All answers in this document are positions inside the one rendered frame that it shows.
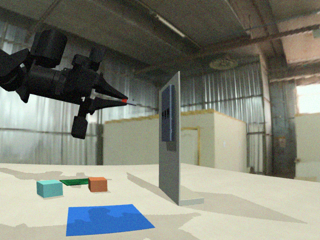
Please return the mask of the green flat plate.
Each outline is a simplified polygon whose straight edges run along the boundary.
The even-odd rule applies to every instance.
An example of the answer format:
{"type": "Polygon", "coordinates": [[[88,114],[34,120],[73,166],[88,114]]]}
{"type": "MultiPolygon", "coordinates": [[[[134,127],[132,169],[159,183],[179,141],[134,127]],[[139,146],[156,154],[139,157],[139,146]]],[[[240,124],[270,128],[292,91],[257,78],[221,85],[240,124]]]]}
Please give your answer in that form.
{"type": "Polygon", "coordinates": [[[82,179],[66,179],[66,180],[59,180],[66,186],[75,186],[75,185],[86,185],[88,183],[88,178],[82,178],[82,179]]]}

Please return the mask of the blue flat square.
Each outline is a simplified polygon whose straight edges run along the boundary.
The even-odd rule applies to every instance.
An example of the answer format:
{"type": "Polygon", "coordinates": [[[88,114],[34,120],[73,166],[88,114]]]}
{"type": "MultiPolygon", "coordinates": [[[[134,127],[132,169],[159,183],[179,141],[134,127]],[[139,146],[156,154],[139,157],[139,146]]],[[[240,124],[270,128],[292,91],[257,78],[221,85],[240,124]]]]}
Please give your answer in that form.
{"type": "Polygon", "coordinates": [[[133,204],[68,207],[66,236],[155,228],[133,204]]]}

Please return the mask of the teal block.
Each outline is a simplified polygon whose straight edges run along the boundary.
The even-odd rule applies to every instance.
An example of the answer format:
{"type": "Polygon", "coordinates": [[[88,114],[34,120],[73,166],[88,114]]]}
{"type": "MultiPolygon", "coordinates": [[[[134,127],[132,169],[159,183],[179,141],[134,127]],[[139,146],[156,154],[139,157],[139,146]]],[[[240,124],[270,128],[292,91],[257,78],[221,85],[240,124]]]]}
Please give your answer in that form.
{"type": "Polygon", "coordinates": [[[57,180],[36,181],[37,194],[43,198],[63,196],[63,183],[57,180]]]}

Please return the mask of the grey panel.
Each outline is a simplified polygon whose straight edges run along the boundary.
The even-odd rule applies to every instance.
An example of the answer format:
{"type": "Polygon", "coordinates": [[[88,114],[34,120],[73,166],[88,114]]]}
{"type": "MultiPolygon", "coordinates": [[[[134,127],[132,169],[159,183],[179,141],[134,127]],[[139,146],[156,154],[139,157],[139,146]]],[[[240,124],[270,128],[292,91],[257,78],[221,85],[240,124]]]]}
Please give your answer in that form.
{"type": "Polygon", "coordinates": [[[159,91],[159,188],[178,206],[204,204],[181,181],[180,71],[159,91]]]}

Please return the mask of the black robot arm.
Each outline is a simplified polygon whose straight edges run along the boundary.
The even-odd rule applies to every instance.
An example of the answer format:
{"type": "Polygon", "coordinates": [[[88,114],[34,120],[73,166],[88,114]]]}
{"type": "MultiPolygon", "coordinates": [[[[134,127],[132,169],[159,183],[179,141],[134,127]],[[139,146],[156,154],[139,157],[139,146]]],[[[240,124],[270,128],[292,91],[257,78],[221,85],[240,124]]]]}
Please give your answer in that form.
{"type": "MultiPolygon", "coordinates": [[[[30,94],[50,98],[56,73],[52,68],[60,64],[67,40],[63,33],[51,29],[35,33],[30,51],[25,48],[9,55],[0,49],[0,87],[15,91],[24,103],[28,103],[30,94]]],[[[92,62],[87,56],[75,54],[71,62],[73,68],[63,68],[66,79],[64,85],[58,84],[57,92],[78,102],[76,97],[88,97],[97,76],[97,72],[90,69],[92,62]]]]}

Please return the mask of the brown block with orange top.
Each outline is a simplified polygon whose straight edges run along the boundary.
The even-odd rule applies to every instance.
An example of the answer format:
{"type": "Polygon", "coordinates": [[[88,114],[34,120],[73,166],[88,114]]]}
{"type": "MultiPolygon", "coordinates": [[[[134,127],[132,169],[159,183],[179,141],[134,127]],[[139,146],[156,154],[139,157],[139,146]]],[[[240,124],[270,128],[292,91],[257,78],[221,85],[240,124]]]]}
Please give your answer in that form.
{"type": "Polygon", "coordinates": [[[104,177],[88,177],[88,189],[90,192],[107,192],[107,179],[104,177]]]}

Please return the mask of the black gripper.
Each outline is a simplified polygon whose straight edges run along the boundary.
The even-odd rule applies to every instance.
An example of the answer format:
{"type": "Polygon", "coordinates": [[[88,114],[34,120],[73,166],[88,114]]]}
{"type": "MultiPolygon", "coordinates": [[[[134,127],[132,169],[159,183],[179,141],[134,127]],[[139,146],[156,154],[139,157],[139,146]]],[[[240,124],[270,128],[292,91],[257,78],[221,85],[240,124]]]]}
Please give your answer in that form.
{"type": "MultiPolygon", "coordinates": [[[[92,64],[90,66],[90,69],[97,72],[99,70],[100,62],[103,60],[103,56],[105,53],[106,48],[102,46],[94,46],[91,48],[91,52],[89,55],[89,58],[91,58],[92,64]]],[[[78,115],[74,116],[73,119],[73,125],[71,129],[71,135],[73,138],[78,139],[85,139],[86,137],[86,131],[88,126],[88,121],[86,120],[86,115],[90,114],[93,115],[95,111],[105,109],[105,108],[113,108],[118,106],[126,106],[127,102],[122,101],[116,101],[116,100],[110,100],[110,99],[104,99],[95,97],[94,99],[91,98],[91,94],[88,97],[83,98],[76,97],[75,101],[72,99],[67,98],[61,92],[57,91],[58,84],[64,85],[66,80],[66,75],[62,74],[63,70],[59,71],[57,70],[55,72],[52,85],[51,85],[51,91],[50,91],[50,99],[55,99],[58,101],[64,101],[67,103],[73,103],[79,105],[79,111],[78,115]]],[[[117,99],[129,99],[127,96],[122,94],[120,91],[114,89],[111,85],[109,85],[105,79],[103,78],[103,73],[100,74],[96,73],[96,78],[93,80],[92,89],[95,89],[95,92],[111,96],[117,99]]]]}

